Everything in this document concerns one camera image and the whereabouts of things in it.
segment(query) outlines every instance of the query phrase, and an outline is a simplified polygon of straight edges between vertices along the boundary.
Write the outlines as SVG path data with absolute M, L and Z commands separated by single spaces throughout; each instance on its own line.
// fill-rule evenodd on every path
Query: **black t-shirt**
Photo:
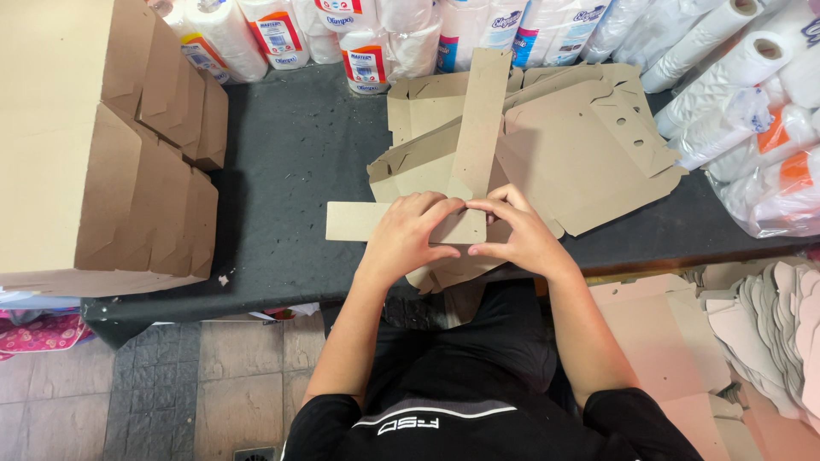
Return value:
M 638 389 L 592 394 L 583 424 L 500 367 L 430 353 L 369 414 L 349 395 L 319 395 L 296 415 L 282 461 L 702 460 Z

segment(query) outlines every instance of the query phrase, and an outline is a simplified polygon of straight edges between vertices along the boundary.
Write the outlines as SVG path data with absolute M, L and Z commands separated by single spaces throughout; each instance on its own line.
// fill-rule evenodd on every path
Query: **toilet paper package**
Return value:
M 641 77 L 646 93 L 670 89 L 695 64 L 761 11 L 757 0 L 728 0 L 713 9 Z
M 267 62 L 236 0 L 187 0 L 184 15 L 219 54 L 231 79 L 250 83 L 265 76 Z
M 274 69 L 304 67 L 310 60 L 302 29 L 290 0 L 237 0 L 248 26 Z
M 384 29 L 348 32 L 339 36 L 348 86 L 359 94 L 384 93 L 390 87 L 387 75 L 393 56 Z
M 425 29 L 433 14 L 433 0 L 376 0 L 379 23 L 390 33 Z
M 613 61 L 646 72 L 689 32 L 701 16 L 725 0 L 655 0 L 613 52 Z
M 649 0 L 613 0 L 581 49 L 581 59 L 592 64 L 606 61 L 648 6 Z
M 738 89 L 759 84 L 791 59 L 788 43 L 772 32 L 747 35 L 666 107 L 655 114 L 658 133 L 677 136 Z
M 322 24 L 338 34 L 379 29 L 376 0 L 315 0 L 315 4 Z
M 310 57 L 316 64 L 335 64 L 342 62 L 342 50 L 339 48 L 339 36 L 336 33 L 330 35 L 305 35 L 307 50 Z
M 490 0 L 478 47 L 510 49 L 526 6 L 527 0 Z
M 395 84 L 398 79 L 416 79 L 432 75 L 438 59 L 441 15 L 438 4 L 428 18 L 427 27 L 410 33 L 389 33 L 390 51 L 395 63 L 387 81 Z
M 767 131 L 773 121 L 767 105 L 768 97 L 760 88 L 738 90 L 669 140 L 667 147 L 682 156 L 675 164 L 692 171 L 750 136 Z
M 230 80 L 227 65 L 213 46 L 185 19 L 185 0 L 152 0 L 148 5 L 171 27 L 180 39 L 182 53 L 192 66 L 209 71 L 220 84 L 236 83 Z
M 820 45 L 792 58 L 778 74 L 792 101 L 803 107 L 820 107 Z
M 439 72 L 470 70 L 472 49 L 484 33 L 490 13 L 489 0 L 442 0 L 441 36 L 436 69 Z
M 571 65 L 608 4 L 608 0 L 532 0 L 512 44 L 512 64 L 526 69 Z
M 318 36 L 335 34 L 325 27 L 325 20 L 320 17 L 321 10 L 316 8 L 314 0 L 293 0 L 296 22 L 305 35 Z
M 786 5 L 759 30 L 783 37 L 797 57 L 820 42 L 820 2 L 787 0 Z
M 752 136 L 707 165 L 715 180 L 737 180 L 820 143 L 820 135 L 812 127 L 808 109 L 786 104 L 772 110 L 772 116 L 774 121 L 768 131 Z
M 753 237 L 820 234 L 820 146 L 729 185 L 713 181 L 712 186 L 735 222 Z
M 772 109 L 783 107 L 791 102 L 778 73 L 774 73 L 771 77 L 760 82 L 760 88 L 768 95 L 769 107 Z

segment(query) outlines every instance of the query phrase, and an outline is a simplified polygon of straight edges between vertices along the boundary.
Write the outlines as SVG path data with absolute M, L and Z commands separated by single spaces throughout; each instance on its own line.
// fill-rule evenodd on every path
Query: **black table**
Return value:
M 351 92 L 340 64 L 272 71 L 263 82 L 225 89 L 227 159 L 224 170 L 211 174 L 220 194 L 211 279 L 116 301 L 83 299 L 85 321 L 110 345 L 119 347 L 153 322 L 200 321 L 347 294 L 365 245 L 325 241 L 325 204 L 373 200 L 365 166 L 391 144 L 385 96 Z M 670 98 L 651 97 L 653 112 Z M 820 236 L 748 236 L 701 171 L 655 203 L 562 238 L 590 276 L 782 255 L 814 241 Z M 508 263 L 482 278 L 527 276 Z M 411 298 L 417 290 L 402 279 L 390 294 Z

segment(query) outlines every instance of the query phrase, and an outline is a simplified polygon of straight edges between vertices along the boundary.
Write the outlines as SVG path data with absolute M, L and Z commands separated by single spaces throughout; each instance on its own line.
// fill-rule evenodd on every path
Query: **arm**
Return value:
M 376 333 L 387 290 L 399 278 L 441 258 L 458 258 L 451 246 L 428 245 L 430 232 L 461 199 L 425 192 L 399 197 L 367 242 L 348 298 L 307 384 L 302 405 L 317 395 L 346 394 L 361 407 L 370 378 Z
M 506 244 L 475 244 L 468 254 L 506 259 L 547 279 L 558 353 L 578 404 L 583 408 L 599 390 L 639 387 L 581 269 L 521 191 L 505 185 L 490 192 L 487 199 L 467 201 L 467 207 L 486 211 L 490 224 L 503 219 L 512 227 Z

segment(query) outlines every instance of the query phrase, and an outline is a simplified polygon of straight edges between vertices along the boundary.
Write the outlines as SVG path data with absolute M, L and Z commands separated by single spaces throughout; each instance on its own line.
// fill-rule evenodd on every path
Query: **paper towel roll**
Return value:
M 760 88 L 766 92 L 769 97 L 769 107 L 777 109 L 790 103 L 789 95 L 783 89 L 783 82 L 780 80 L 779 72 L 772 74 L 771 77 L 760 82 Z
M 733 217 L 753 230 L 763 221 L 797 221 L 820 208 L 820 146 L 746 176 L 720 192 Z
M 797 57 L 820 42 L 820 4 L 817 0 L 789 0 L 759 30 L 783 37 Z
M 792 101 L 803 107 L 820 107 L 820 45 L 794 57 L 778 74 Z
M 708 165 L 715 179 L 730 182 L 782 162 L 801 149 L 820 143 L 811 126 L 809 110 L 797 104 L 786 104 L 772 111 L 774 122 L 769 130 L 738 145 Z
M 472 49 L 478 44 L 490 12 L 489 0 L 443 0 L 441 37 L 436 68 L 444 73 L 470 70 Z
M 376 14 L 388 32 L 410 33 L 430 24 L 433 0 L 376 0 Z
M 342 62 L 342 50 L 339 48 L 339 36 L 305 35 L 307 50 L 316 64 L 335 64 Z
M 655 115 L 665 138 L 679 135 L 729 94 L 767 79 L 791 59 L 791 48 L 772 32 L 747 35 Z
M 387 75 L 393 70 L 387 31 L 348 32 L 339 35 L 344 69 L 350 89 L 360 94 L 384 93 L 390 87 Z
M 376 17 L 376 0 L 350 0 L 349 2 L 316 2 L 319 18 L 326 28 L 343 34 L 357 30 L 379 28 Z
M 325 27 L 324 19 L 319 17 L 319 8 L 314 0 L 294 0 L 294 11 L 296 11 L 296 22 L 305 35 L 318 36 L 335 34 L 333 30 Z
M 259 48 L 274 69 L 305 67 L 310 60 L 304 34 L 290 0 L 237 0 Z
M 641 77 L 646 93 L 670 89 L 686 71 L 731 37 L 763 7 L 757 0 L 726 0 L 710 11 L 680 42 L 669 49 Z
M 487 22 L 478 39 L 478 47 L 510 49 L 526 5 L 526 0 L 490 0 Z
M 631 27 L 613 61 L 640 65 L 646 72 L 700 17 L 726 0 L 656 0 Z
M 398 79 L 416 79 L 432 75 L 438 58 L 441 15 L 435 5 L 429 18 L 430 24 L 422 30 L 409 34 L 391 33 L 390 50 L 395 55 L 393 71 L 387 81 L 395 84 Z
M 185 0 L 151 0 L 148 6 L 171 27 L 180 39 L 180 48 L 188 62 L 200 71 L 209 71 L 220 84 L 230 83 L 226 64 L 202 34 L 185 19 Z
M 768 130 L 773 117 L 767 105 L 768 97 L 760 88 L 738 90 L 669 140 L 667 147 L 683 156 L 675 164 L 692 171 L 751 135 Z
M 581 49 L 581 59 L 590 63 L 606 61 L 621 46 L 632 25 L 648 6 L 649 0 L 614 0 L 610 3 Z
M 518 27 L 512 64 L 529 69 L 572 64 L 608 0 L 532 0 Z
M 188 0 L 184 6 L 185 18 L 219 53 L 232 79 L 249 83 L 265 76 L 267 62 L 236 0 Z

